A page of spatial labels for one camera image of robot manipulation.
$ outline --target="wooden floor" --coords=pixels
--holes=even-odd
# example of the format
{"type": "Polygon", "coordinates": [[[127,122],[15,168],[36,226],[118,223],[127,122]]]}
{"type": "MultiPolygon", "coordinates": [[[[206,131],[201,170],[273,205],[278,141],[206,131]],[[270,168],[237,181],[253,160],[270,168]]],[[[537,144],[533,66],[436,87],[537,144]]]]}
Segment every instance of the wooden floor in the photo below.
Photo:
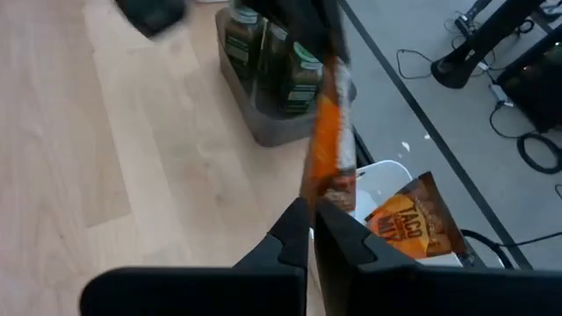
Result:
{"type": "Polygon", "coordinates": [[[110,0],[0,0],[0,315],[77,315],[114,267],[231,265],[296,197],[306,141],[252,140],[222,6],[154,43],[110,0]]]}

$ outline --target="spice jar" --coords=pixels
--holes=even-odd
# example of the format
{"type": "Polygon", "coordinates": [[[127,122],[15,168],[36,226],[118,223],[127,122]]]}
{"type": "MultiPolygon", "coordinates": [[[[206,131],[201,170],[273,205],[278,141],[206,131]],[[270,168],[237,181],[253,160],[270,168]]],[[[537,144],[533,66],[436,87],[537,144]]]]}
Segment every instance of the spice jar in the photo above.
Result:
{"type": "Polygon", "coordinates": [[[257,12],[230,3],[230,21],[225,30],[225,52],[241,79],[252,79],[256,73],[262,45],[263,22],[257,12]]]}
{"type": "Polygon", "coordinates": [[[294,42],[292,48],[283,84],[281,111],[300,114],[308,110],[308,105],[316,96],[322,81],[322,64],[298,42],[294,42]]]}
{"type": "Polygon", "coordinates": [[[279,92],[287,64],[287,31],[268,22],[263,36],[258,84],[262,88],[279,92]]]}

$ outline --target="orange snack bag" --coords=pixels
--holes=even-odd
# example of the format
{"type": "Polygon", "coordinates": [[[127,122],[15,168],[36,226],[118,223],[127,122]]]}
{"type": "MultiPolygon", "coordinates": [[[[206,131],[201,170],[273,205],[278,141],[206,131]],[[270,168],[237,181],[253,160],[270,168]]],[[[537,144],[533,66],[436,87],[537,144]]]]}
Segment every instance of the orange snack bag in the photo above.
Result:
{"type": "Polygon", "coordinates": [[[365,221],[378,237],[414,259],[467,251],[429,172],[400,189],[365,221]]]}
{"type": "Polygon", "coordinates": [[[326,197],[346,212],[355,209],[356,157],[349,115],[350,73],[339,58],[326,59],[317,99],[318,116],[310,141],[300,196],[311,210],[326,197]]]}

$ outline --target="gray carpet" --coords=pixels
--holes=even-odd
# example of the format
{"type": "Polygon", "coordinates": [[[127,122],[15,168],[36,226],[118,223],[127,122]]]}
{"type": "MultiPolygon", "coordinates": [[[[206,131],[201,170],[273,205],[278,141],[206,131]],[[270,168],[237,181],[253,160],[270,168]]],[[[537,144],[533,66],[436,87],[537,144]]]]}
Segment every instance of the gray carpet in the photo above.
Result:
{"type": "MultiPolygon", "coordinates": [[[[466,11],[472,5],[472,0],[347,1],[395,69],[395,53],[400,48],[418,50],[433,60],[446,55],[457,35],[447,31],[443,23],[456,17],[455,11],[466,11]]],[[[478,20],[485,21],[500,4],[493,2],[478,20]]],[[[436,143],[428,139],[422,124],[357,30],[348,19],[344,23],[358,90],[353,104],[354,124],[374,159],[402,162],[415,175],[430,170],[458,225],[498,241],[436,143]]],[[[455,31],[451,22],[447,26],[455,31]]],[[[520,39],[512,36],[503,40],[495,49],[494,67],[509,64],[544,35],[537,27],[520,39]]],[[[429,73],[428,61],[416,55],[402,57],[405,75],[429,73]]],[[[515,241],[562,230],[562,200],[554,191],[554,184],[562,183],[562,174],[537,173],[523,162],[514,140],[494,134],[488,124],[494,108],[494,98],[487,87],[489,78],[473,77],[461,90],[447,89],[432,77],[404,80],[404,83],[515,241]]],[[[501,110],[495,121],[508,134],[517,135],[532,128],[517,109],[501,110]]],[[[561,132],[548,136],[562,144],[561,132]]],[[[554,162],[550,152],[541,145],[530,143],[528,150],[539,162],[554,162]]],[[[472,245],[486,264],[499,265],[491,251],[477,242],[472,245]]],[[[521,250],[535,269],[562,269],[562,239],[524,246],[521,250]]]]}

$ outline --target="black object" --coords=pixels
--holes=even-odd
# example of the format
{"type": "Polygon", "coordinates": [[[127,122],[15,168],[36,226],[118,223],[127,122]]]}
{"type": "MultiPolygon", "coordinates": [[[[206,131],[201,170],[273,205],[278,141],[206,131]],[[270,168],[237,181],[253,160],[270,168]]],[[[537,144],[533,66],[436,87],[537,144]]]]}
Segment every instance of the black object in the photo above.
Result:
{"type": "Polygon", "coordinates": [[[86,285],[80,313],[303,316],[309,223],[307,203],[298,198],[233,268],[123,268],[106,272],[86,285]]]}
{"type": "Polygon", "coordinates": [[[537,10],[537,14],[544,19],[547,23],[552,23],[556,21],[562,15],[560,9],[562,6],[562,0],[558,1],[555,4],[552,3],[544,3],[541,5],[540,9],[537,10]]]}
{"type": "Polygon", "coordinates": [[[562,184],[556,184],[554,186],[554,191],[556,191],[559,198],[562,198],[562,184]]]}
{"type": "Polygon", "coordinates": [[[458,30],[466,37],[469,38],[474,33],[474,19],[481,13],[492,0],[476,0],[472,7],[466,12],[461,14],[455,19],[455,25],[458,30]]]}
{"type": "Polygon", "coordinates": [[[468,229],[461,229],[460,233],[465,238],[468,237],[468,238],[472,238],[476,241],[479,241],[479,242],[485,244],[492,251],[494,251],[496,253],[496,255],[498,256],[498,258],[500,258],[500,262],[501,262],[501,264],[503,264],[503,267],[505,269],[513,269],[514,268],[513,263],[511,263],[511,260],[509,260],[509,257],[501,249],[501,247],[499,245],[497,245],[496,243],[494,243],[493,241],[490,241],[486,236],[484,236],[480,233],[473,232],[473,231],[468,230],[468,229]]]}
{"type": "Polygon", "coordinates": [[[186,0],[116,0],[129,22],[152,38],[187,15],[186,0]]]}
{"type": "Polygon", "coordinates": [[[465,43],[431,64],[435,79],[448,88],[463,88],[478,63],[542,2],[507,0],[465,43]]]}
{"type": "MultiPolygon", "coordinates": [[[[561,314],[562,275],[422,266],[327,200],[314,245],[326,314],[561,314]]],[[[309,211],[296,199],[233,268],[123,268],[92,280],[82,315],[305,315],[309,211]]]]}
{"type": "Polygon", "coordinates": [[[509,64],[497,79],[539,133],[562,124],[562,26],[509,64]]]}
{"type": "Polygon", "coordinates": [[[523,160],[529,165],[529,167],[533,168],[534,170],[547,174],[553,175],[560,171],[562,171],[562,148],[558,147],[552,140],[547,139],[546,137],[534,134],[534,133],[527,133],[517,139],[517,151],[523,158],[523,160]],[[556,157],[556,165],[554,167],[543,167],[532,160],[532,158],[527,154],[525,150],[525,141],[528,139],[534,139],[542,142],[545,144],[554,154],[556,157]]]}

